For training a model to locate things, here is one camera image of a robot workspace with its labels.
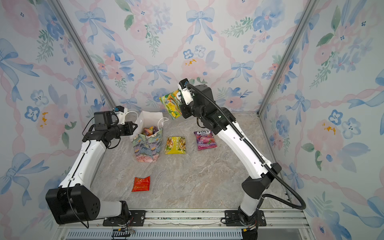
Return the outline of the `orange Fox's candy bag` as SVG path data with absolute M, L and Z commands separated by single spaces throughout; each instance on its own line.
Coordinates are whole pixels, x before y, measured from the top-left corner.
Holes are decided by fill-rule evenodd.
M 146 137 L 149 137 L 156 134 L 158 131 L 159 131 L 158 127 L 152 126 L 149 128 L 144 128 L 142 134 L 145 135 Z

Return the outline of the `green lemon candy bag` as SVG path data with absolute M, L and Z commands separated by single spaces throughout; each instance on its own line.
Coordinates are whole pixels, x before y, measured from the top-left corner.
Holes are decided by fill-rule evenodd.
M 179 90 L 160 97 L 160 101 L 173 120 L 182 116 L 180 108 L 180 105 L 182 104 L 181 93 Z

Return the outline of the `floral paper gift bag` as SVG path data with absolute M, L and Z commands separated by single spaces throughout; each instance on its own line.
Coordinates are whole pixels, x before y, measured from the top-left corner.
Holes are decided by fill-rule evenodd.
M 142 111 L 135 124 L 138 125 L 130 140 L 134 147 L 136 160 L 142 163 L 154 163 L 157 161 L 163 139 L 164 122 L 168 121 L 161 112 Z M 159 131 L 149 137 L 142 134 L 144 128 L 158 127 Z

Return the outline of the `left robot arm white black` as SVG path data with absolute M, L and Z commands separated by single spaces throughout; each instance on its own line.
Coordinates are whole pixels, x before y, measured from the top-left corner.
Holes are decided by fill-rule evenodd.
M 65 179 L 55 189 L 49 189 L 46 201 L 59 225 L 82 223 L 86 228 L 93 220 L 107 220 L 115 225 L 128 225 L 132 214 L 126 201 L 101 201 L 90 187 L 112 140 L 131 136 L 137 128 L 133 122 L 125 122 L 85 133 L 81 151 Z

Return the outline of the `left aluminium corner post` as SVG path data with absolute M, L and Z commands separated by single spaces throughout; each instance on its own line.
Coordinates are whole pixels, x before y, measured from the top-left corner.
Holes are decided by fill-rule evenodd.
M 116 103 L 114 99 L 112 98 L 109 90 L 107 89 L 106 84 L 103 82 L 101 79 L 99 72 L 94 65 L 92 58 L 90 54 L 88 53 L 85 45 L 82 43 L 81 38 L 79 34 L 77 33 L 72 21 L 70 20 L 68 14 L 66 13 L 62 3 L 57 0 L 49 0 L 48 1 L 49 5 L 52 7 L 54 13 L 58 17 L 60 23 L 63 25 L 64 29 L 67 31 L 69 34 L 71 40 L 74 42 L 75 48 L 77 52 L 80 55 L 81 60 L 89 70 L 91 76 L 94 79 L 94 82 L 97 84 L 99 87 L 101 93 L 104 95 L 106 102 L 114 108 L 116 106 Z

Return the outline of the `small red snack packet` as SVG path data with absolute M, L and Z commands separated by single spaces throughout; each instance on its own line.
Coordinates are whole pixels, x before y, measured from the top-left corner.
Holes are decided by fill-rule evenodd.
M 137 178 L 135 177 L 132 192 L 147 192 L 150 190 L 151 177 Z

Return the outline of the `purple berries candy bag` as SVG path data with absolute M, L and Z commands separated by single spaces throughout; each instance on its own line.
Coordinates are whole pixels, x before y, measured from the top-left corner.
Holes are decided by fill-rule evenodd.
M 197 131 L 197 132 L 194 132 L 194 134 L 197 141 L 198 151 L 213 149 L 217 147 L 217 143 L 214 139 L 214 135 L 212 131 L 210 130 Z

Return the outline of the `aluminium corner post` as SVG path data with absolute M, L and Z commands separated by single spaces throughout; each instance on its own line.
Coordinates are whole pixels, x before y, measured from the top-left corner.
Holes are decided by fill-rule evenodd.
M 300 18 L 299 24 L 297 25 L 290 43 L 288 44 L 283 56 L 282 61 L 278 69 L 276 70 L 276 73 L 272 77 L 271 83 L 267 88 L 266 94 L 263 98 L 262 104 L 259 107 L 259 110 L 257 111 L 258 117 L 262 116 L 264 114 L 264 111 L 267 109 L 267 105 L 269 102 L 269 99 L 271 98 L 273 91 L 277 84 L 279 83 L 280 77 L 283 75 L 283 72 L 288 65 L 288 63 L 291 60 L 291 57 L 294 53 L 294 51 L 297 48 L 298 42 L 301 39 L 302 35 L 304 34 L 304 30 L 307 27 L 310 18 L 314 14 L 315 8 L 319 1 L 317 0 L 310 0 L 306 6 L 306 8 L 303 11 L 303 14 Z
M 94 82 L 97 84 L 99 87 L 101 93 L 104 95 L 106 102 L 114 108 L 116 106 L 116 103 L 114 99 L 112 98 L 109 90 L 107 89 L 106 84 L 103 82 L 101 79 L 99 72 L 94 65 L 92 58 L 90 54 L 88 53 L 85 45 L 82 43 L 81 38 L 79 34 L 77 33 L 72 21 L 70 20 L 68 14 L 66 13 L 62 3 L 57 0 L 49 0 L 48 1 L 49 5 L 52 7 L 54 13 L 58 17 L 60 23 L 63 25 L 64 29 L 67 31 L 69 34 L 71 40 L 74 42 L 75 48 L 77 52 L 80 55 L 81 60 L 89 70 L 91 76 L 94 79 Z

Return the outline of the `yellow candy bag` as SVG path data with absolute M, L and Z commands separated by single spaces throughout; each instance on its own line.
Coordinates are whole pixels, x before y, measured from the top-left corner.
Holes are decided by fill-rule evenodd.
M 185 154 L 186 139 L 184 137 L 168 137 L 165 147 L 166 155 Z

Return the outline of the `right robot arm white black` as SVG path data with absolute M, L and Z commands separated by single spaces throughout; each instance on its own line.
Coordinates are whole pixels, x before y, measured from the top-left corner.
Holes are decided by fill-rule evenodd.
M 265 158 L 245 136 L 234 115 L 220 107 L 214 100 L 212 90 L 207 85 L 193 86 L 184 79 L 179 83 L 182 116 L 191 116 L 203 123 L 204 128 L 223 140 L 240 159 L 249 176 L 242 183 L 245 192 L 238 209 L 238 216 L 245 226 L 257 223 L 260 199 L 274 180 L 269 172 L 278 174 L 281 167 Z

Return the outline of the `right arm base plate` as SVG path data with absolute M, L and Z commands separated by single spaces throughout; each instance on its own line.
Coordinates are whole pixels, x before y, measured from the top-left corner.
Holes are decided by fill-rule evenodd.
M 252 227 L 258 224 L 259 227 L 267 225 L 264 212 L 256 210 L 252 216 L 248 216 L 241 210 L 226 210 L 225 216 L 221 219 L 221 223 L 227 227 Z

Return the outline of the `right aluminium corner post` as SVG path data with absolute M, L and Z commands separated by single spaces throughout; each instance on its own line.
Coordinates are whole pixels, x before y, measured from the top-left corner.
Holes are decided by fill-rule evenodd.
M 276 73 L 272 77 L 271 83 L 267 88 L 266 94 L 263 98 L 262 104 L 259 107 L 259 110 L 257 111 L 258 117 L 262 116 L 264 114 L 264 111 L 267 109 L 267 105 L 269 102 L 269 99 L 271 98 L 273 91 L 277 84 L 279 83 L 280 77 L 283 75 L 283 72 L 288 65 L 288 63 L 291 60 L 291 57 L 294 53 L 294 51 L 297 48 L 298 42 L 301 39 L 302 35 L 304 34 L 304 30 L 307 27 L 310 18 L 314 14 L 315 8 L 319 1 L 317 0 L 310 0 L 306 6 L 306 8 L 303 11 L 303 14 L 300 18 L 299 24 L 297 25 L 290 43 L 288 44 L 283 56 L 282 61 L 278 69 L 276 70 Z

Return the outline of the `aluminium mounting rail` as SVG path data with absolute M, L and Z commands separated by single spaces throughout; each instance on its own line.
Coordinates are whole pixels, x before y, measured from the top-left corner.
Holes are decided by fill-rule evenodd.
M 132 229 L 213 229 L 226 228 L 226 209 L 146 209 L 143 217 L 135 217 Z M 261 209 L 261 229 L 309 229 L 310 224 L 301 210 Z

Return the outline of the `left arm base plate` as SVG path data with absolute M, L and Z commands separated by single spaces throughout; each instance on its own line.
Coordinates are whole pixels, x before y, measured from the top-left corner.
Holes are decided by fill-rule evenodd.
M 142 227 L 146 218 L 145 210 L 128 211 L 117 217 L 106 218 L 103 221 L 104 227 Z

